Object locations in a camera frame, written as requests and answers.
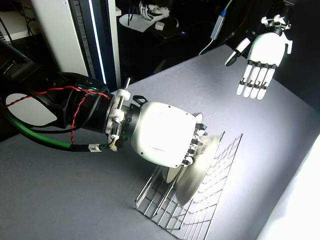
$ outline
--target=table surface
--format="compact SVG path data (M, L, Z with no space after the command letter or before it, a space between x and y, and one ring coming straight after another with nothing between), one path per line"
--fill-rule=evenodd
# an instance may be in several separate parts
M320 132L320 115L273 80L263 100L236 95L246 66L224 61L222 46L130 85L143 95L202 112L218 151L243 134L213 218L209 239L256 239ZM68 135L55 136L69 140ZM78 130L76 143L103 142ZM174 239L134 209L155 165L134 153L72 153L14 136L0 143L0 240Z

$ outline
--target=white robotic hand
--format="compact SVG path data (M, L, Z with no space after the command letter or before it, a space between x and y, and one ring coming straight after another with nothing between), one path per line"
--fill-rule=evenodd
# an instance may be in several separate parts
M245 98L263 99L277 67L285 53L291 54L292 41L285 33L268 32L259 35L252 43L247 66L236 94Z
M167 7L159 7L157 5L143 5L142 1L139 3L139 11L141 16L152 23L160 21L169 17L169 9Z

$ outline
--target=metal wire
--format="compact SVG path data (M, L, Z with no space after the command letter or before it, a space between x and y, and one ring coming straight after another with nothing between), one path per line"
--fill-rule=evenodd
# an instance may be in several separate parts
M167 184L162 177L162 167L157 166L135 200L136 209L177 239L207 239L241 139L242 134L214 157L197 193L184 206L179 204L175 194L182 171Z

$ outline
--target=metal frame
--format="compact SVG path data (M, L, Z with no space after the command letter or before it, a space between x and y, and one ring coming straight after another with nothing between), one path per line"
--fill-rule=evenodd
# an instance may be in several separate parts
M178 203L175 194L182 168L167 184L162 176L163 167L158 165L136 198L136 209L177 239L207 239L241 139L242 134L214 158L197 193L184 206Z

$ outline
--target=green wire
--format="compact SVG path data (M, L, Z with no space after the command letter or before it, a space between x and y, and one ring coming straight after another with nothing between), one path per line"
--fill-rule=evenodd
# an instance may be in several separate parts
M230 0L224 9L227 9L233 0Z
M66 148L66 149L69 149L71 147L70 143L65 143L65 142L62 142L62 141L58 141L58 140L55 140L55 139L52 139L52 138L49 138L49 137L46 137L46 136L42 136L42 135L40 135L38 133L35 133L35 132L31 131L30 129L25 127L20 121L18 121L15 117L9 116L9 118L23 132L25 132L28 135L31 135L31 136L35 137L36 139L39 139L41 141L44 141L44 142L47 142L47 143L50 143L50 144L54 144L54 145L57 145L59 147L63 147L63 148Z

